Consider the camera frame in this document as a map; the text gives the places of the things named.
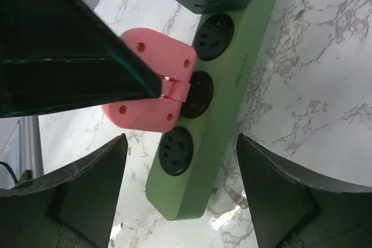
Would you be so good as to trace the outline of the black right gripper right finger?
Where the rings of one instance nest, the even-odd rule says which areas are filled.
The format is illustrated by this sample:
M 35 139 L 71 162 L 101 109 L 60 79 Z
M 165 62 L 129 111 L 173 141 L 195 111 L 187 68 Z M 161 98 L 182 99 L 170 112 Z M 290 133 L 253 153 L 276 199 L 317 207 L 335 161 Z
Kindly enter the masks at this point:
M 371 247 L 371 187 L 319 174 L 239 134 L 259 247 Z

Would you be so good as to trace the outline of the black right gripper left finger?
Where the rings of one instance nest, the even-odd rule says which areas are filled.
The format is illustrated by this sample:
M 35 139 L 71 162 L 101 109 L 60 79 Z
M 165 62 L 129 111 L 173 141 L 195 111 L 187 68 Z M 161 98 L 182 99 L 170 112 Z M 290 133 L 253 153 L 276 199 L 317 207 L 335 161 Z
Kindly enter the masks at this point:
M 107 247 L 127 157 L 121 134 L 41 177 L 1 190 L 1 247 Z

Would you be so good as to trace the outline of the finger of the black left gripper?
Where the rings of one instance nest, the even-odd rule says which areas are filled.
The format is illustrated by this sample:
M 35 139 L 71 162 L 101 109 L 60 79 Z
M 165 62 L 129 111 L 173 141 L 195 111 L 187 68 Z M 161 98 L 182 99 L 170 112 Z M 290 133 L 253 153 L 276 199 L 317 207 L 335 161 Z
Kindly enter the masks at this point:
M 82 0 L 1 0 L 1 117 L 148 96 L 145 63 Z

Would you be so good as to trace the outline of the pink plug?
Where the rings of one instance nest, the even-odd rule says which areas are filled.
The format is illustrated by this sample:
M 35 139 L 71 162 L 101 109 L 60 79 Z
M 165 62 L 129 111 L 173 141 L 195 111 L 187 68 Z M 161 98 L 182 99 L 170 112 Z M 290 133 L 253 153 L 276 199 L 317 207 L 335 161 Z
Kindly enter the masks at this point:
M 148 76 L 136 75 L 148 96 L 103 105 L 105 116 L 120 128 L 170 131 L 176 125 L 191 87 L 196 50 L 148 28 L 127 30 L 120 38 L 149 70 Z

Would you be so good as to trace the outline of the green power strip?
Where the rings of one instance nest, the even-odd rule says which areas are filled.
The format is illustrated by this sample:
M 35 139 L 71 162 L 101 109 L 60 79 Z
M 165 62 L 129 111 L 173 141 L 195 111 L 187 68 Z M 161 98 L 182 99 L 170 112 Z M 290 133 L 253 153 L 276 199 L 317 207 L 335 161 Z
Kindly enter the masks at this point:
M 201 16 L 198 58 L 176 126 L 162 135 L 145 193 L 165 219 L 201 217 L 235 130 L 276 0 L 176 0 Z

